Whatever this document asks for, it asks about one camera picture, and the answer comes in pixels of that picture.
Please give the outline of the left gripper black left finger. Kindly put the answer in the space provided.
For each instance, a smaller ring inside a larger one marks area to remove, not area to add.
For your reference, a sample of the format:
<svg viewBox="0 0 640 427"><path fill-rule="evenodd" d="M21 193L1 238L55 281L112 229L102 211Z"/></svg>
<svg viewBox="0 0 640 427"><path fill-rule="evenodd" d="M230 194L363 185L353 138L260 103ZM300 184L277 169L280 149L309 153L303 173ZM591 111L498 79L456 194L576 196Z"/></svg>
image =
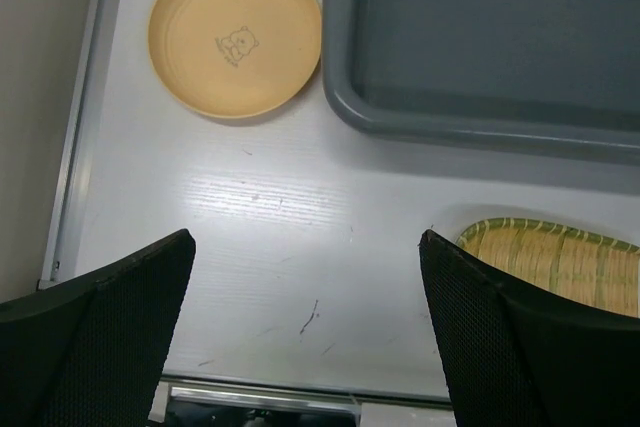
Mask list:
<svg viewBox="0 0 640 427"><path fill-rule="evenodd" d="M146 425L195 253L181 229L2 303L2 425Z"/></svg>

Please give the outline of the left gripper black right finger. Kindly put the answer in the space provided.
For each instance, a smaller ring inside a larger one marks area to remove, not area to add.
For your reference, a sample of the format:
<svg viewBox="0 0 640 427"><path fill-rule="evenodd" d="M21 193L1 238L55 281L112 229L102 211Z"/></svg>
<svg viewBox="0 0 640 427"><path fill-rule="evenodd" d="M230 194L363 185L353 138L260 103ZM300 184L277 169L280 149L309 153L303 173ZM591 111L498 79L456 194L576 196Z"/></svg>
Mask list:
<svg viewBox="0 0 640 427"><path fill-rule="evenodd" d="M419 257L458 425L638 425L638 319L547 292L432 230Z"/></svg>

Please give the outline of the yellow bear plate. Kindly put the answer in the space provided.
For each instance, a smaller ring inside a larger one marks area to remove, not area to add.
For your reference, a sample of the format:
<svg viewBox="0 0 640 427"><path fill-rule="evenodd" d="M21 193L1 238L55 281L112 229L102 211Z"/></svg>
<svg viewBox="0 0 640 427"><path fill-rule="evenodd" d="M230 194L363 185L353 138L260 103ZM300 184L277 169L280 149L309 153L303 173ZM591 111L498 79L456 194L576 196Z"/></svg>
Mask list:
<svg viewBox="0 0 640 427"><path fill-rule="evenodd" d="M156 0L147 43L165 88L217 119L261 116L305 87L320 60L317 0Z"/></svg>

